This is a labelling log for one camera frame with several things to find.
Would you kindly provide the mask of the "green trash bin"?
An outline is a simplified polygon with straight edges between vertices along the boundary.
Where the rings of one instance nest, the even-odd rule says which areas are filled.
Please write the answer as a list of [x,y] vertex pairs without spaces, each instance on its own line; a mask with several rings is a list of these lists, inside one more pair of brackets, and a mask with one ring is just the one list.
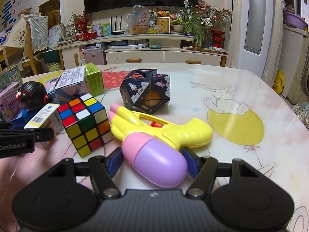
[[48,72],[60,71],[62,70],[61,62],[53,62],[46,64]]

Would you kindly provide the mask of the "silver purple printed box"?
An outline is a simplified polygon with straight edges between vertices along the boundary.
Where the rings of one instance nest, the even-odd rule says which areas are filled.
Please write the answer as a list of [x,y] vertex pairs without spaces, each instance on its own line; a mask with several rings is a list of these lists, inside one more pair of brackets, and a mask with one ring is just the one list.
[[84,76],[84,66],[66,70],[60,75],[54,87],[54,93],[60,105],[87,93]]

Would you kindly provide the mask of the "green medicine box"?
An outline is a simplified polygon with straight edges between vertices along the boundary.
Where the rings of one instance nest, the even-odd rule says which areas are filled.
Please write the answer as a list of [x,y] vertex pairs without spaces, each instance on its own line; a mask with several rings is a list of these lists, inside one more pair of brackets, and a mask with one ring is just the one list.
[[88,63],[85,67],[85,84],[88,93],[99,96],[104,93],[104,83],[101,70],[94,63]]

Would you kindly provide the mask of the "white barcode box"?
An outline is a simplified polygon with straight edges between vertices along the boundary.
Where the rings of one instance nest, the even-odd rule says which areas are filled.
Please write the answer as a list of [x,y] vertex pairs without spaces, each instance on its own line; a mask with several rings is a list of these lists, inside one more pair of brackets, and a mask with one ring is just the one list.
[[58,112],[59,104],[46,104],[25,126],[24,129],[51,128],[54,136],[51,141],[40,141],[36,146],[47,149],[55,140],[56,136],[63,130],[63,124]]

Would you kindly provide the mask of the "blue medicine box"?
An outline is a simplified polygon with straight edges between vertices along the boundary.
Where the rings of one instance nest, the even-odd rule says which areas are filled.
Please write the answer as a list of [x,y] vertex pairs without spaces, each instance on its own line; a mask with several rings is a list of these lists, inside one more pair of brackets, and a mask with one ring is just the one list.
[[24,126],[36,115],[33,111],[28,111],[25,108],[18,114],[18,116],[11,120],[9,129],[23,129]]

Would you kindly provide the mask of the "wooden chair with cover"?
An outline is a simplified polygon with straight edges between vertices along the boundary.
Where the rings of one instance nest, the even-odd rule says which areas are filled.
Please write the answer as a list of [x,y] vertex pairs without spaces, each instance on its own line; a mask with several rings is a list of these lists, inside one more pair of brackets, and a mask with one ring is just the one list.
[[37,75],[38,60],[34,54],[48,48],[48,16],[34,14],[20,17],[2,45],[5,63],[8,67],[17,65],[20,71],[30,67]]

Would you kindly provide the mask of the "rubiks cube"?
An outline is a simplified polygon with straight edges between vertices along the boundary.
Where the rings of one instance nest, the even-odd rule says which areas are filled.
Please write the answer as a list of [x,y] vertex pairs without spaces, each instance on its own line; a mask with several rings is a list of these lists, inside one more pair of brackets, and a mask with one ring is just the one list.
[[113,140],[105,107],[90,93],[58,107],[67,135],[80,157]]

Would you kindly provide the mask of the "small pink blue box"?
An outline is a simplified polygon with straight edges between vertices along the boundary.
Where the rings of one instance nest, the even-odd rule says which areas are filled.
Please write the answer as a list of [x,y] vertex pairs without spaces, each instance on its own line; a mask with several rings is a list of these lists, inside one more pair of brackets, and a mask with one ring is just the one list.
[[45,83],[46,92],[52,94],[54,92],[54,87],[57,84],[58,77],[52,78]]

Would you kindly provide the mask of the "white tv cabinet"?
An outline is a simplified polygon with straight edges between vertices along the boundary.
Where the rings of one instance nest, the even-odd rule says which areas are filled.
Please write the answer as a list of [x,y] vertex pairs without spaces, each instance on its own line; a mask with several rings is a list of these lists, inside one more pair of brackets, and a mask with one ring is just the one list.
[[89,41],[68,40],[58,43],[62,67],[71,69],[85,63],[84,50],[106,47],[106,64],[187,63],[224,66],[228,52],[195,46],[194,36],[184,34],[141,34],[98,37]]

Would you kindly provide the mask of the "plastic bag with snacks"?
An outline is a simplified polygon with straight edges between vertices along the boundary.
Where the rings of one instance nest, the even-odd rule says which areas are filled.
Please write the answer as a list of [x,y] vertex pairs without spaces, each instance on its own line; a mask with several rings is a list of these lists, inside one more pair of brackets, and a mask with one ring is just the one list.
[[131,13],[124,15],[124,21],[127,23],[125,34],[146,34],[149,31],[149,10],[141,5],[135,5]]

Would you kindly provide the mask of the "dark folding magic cube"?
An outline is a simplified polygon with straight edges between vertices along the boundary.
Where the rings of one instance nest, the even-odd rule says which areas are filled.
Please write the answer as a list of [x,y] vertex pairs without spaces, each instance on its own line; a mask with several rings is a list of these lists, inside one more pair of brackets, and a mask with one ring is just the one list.
[[170,102],[170,75],[159,74],[157,69],[132,70],[120,93],[127,109],[152,115]]

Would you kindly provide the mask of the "yellow pink water gun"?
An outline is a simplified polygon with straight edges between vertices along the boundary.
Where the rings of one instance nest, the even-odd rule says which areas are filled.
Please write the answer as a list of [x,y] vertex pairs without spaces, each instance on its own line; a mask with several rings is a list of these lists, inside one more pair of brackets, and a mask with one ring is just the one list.
[[110,106],[108,120],[127,163],[162,188],[174,188],[186,178],[188,163],[181,154],[183,148],[203,147],[213,138],[211,127],[198,118],[177,125],[118,104]]

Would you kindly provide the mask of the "white tower air conditioner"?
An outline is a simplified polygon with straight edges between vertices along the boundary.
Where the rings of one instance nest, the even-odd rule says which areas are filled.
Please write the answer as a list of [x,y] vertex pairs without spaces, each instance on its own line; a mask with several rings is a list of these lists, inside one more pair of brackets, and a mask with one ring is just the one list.
[[279,66],[283,0],[242,0],[238,68],[270,83]]

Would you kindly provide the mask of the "black haired doll figure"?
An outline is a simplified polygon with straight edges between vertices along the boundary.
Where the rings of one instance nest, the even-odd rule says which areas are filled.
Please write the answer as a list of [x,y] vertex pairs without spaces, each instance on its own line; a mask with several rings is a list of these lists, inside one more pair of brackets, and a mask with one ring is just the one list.
[[47,93],[44,85],[36,81],[24,83],[17,92],[16,98],[29,112],[39,111],[46,104],[53,102],[52,96]]

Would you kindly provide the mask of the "pink toy box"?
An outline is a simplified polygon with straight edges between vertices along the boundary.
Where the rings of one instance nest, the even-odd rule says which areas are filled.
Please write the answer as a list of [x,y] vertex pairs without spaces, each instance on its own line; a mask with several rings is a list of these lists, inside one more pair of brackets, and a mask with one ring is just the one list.
[[11,85],[1,91],[1,116],[5,122],[14,120],[23,110],[23,105],[16,97],[20,88],[18,82],[12,82]]

